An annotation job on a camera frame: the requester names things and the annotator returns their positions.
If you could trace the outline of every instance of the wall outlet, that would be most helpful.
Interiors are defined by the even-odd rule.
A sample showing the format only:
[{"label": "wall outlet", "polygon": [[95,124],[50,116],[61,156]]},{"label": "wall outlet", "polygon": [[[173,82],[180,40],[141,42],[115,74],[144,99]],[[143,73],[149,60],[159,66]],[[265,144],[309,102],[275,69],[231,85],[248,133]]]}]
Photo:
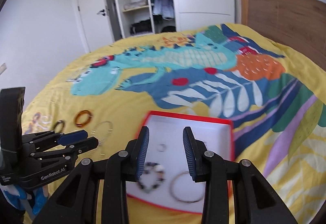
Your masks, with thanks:
[{"label": "wall outlet", "polygon": [[3,63],[1,66],[0,66],[0,75],[7,69],[7,66],[5,63]]}]

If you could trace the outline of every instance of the white tray with red rim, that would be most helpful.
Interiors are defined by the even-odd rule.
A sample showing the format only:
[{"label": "white tray with red rim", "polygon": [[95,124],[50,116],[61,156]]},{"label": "white tray with red rim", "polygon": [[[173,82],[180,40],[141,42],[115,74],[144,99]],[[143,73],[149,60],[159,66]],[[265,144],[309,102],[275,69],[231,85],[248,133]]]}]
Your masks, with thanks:
[{"label": "white tray with red rim", "polygon": [[[188,165],[183,145],[183,129],[190,126],[195,139],[205,143],[208,150],[220,155],[225,160],[234,160],[234,145],[230,120],[203,117],[196,115],[176,114],[169,112],[150,111],[142,126],[149,128],[149,144],[146,162],[158,163],[164,168],[164,182],[149,193],[141,190],[139,184],[127,182],[127,194],[144,202],[159,207],[183,212],[201,214],[204,199],[205,183],[195,183],[188,172]],[[141,176],[141,182],[147,189],[155,183],[161,174],[151,170]]]}]

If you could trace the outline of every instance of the yellow fabric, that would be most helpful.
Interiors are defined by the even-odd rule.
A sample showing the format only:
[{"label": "yellow fabric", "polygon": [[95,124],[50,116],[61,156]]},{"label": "yellow fabric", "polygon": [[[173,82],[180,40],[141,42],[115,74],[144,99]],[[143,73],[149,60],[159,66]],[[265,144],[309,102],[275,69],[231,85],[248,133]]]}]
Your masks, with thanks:
[{"label": "yellow fabric", "polygon": [[[287,73],[298,78],[323,103],[326,103],[326,72],[310,59],[290,47],[262,37],[249,27],[239,24],[227,24],[227,26],[241,36],[253,39],[266,50],[284,54],[286,58],[275,60],[283,65]],[[103,121],[113,123],[113,131],[108,140],[91,153],[91,158],[96,161],[109,158],[112,154],[124,149],[127,142],[136,136],[140,124],[149,110],[209,116],[209,108],[202,102],[195,103],[191,109],[184,106],[166,110],[159,108],[146,92],[136,93],[111,89],[97,96],[73,96],[70,93],[71,83],[66,82],[67,79],[76,77],[80,69],[103,56],[119,54],[126,48],[133,46],[153,45],[159,48],[161,46],[172,47],[175,43],[182,45],[186,42],[184,35],[187,34],[195,34],[195,31],[122,39],[111,46],[100,48],[95,52],[80,57],[50,81],[26,108],[22,117],[23,131],[32,129],[31,133],[35,133],[44,129],[50,130],[58,120],[65,120],[66,122],[63,132],[69,133],[78,130],[74,125],[74,116],[79,111],[87,109],[93,114],[91,122],[83,128],[89,135],[91,135],[97,124]],[[154,68],[123,70],[117,85],[130,76],[154,71]],[[42,115],[39,125],[34,124],[30,127],[33,116],[37,112]],[[95,136],[99,138],[99,141],[106,136],[107,129],[107,124],[97,128]],[[260,171],[263,171],[276,137],[277,133],[269,130],[263,137],[249,146],[237,158],[237,161],[247,158]],[[317,127],[294,153],[291,160],[288,161],[285,158],[267,178],[299,223],[308,223],[326,198],[326,148],[323,151],[320,146],[326,146],[326,129]],[[90,154],[80,155],[77,162],[85,157],[90,157]],[[60,179],[50,184],[49,192],[53,193],[63,180]],[[101,205],[101,196],[99,196],[98,204]],[[230,205],[230,223],[234,223],[233,202],[231,199]],[[130,223],[132,224],[197,224],[201,220],[201,215],[159,208],[130,197],[128,198],[128,210]],[[100,212],[101,209],[97,211],[97,223],[100,223]]]}]

